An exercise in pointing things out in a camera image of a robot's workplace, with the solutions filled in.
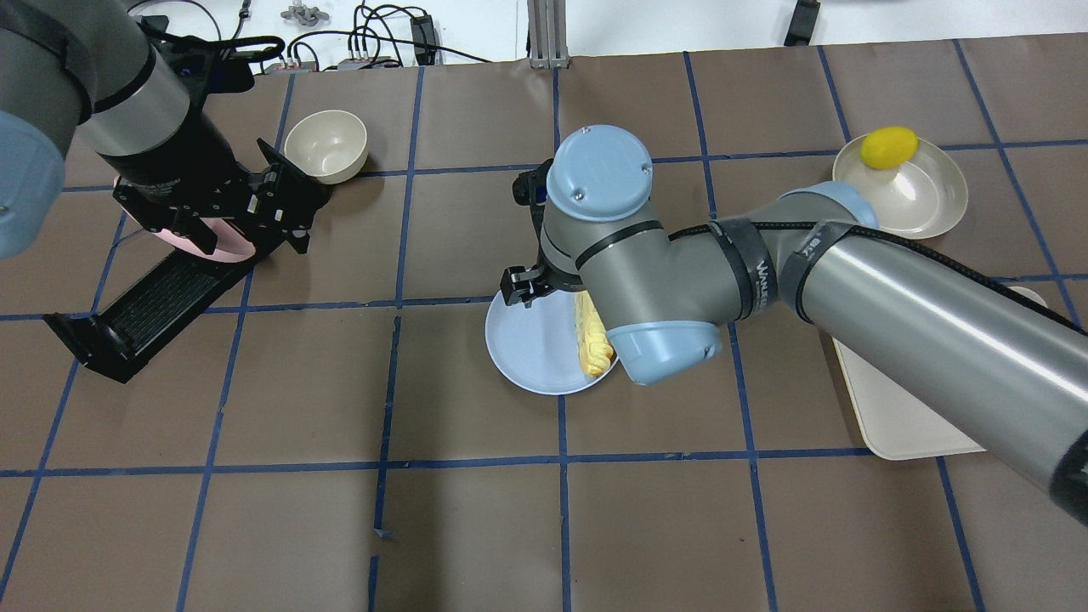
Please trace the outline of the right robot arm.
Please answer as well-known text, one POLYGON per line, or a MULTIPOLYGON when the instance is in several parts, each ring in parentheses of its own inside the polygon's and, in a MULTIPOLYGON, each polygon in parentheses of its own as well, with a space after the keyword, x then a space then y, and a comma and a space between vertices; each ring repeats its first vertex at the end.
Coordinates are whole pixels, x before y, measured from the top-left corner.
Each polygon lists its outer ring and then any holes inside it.
POLYGON ((500 297, 588 293, 634 383, 716 355, 724 325, 784 303, 1037 485, 1084 523, 1085 330, 917 241, 878 228, 843 182, 792 189, 746 216, 665 232, 644 144, 578 128, 514 180, 537 241, 500 297))

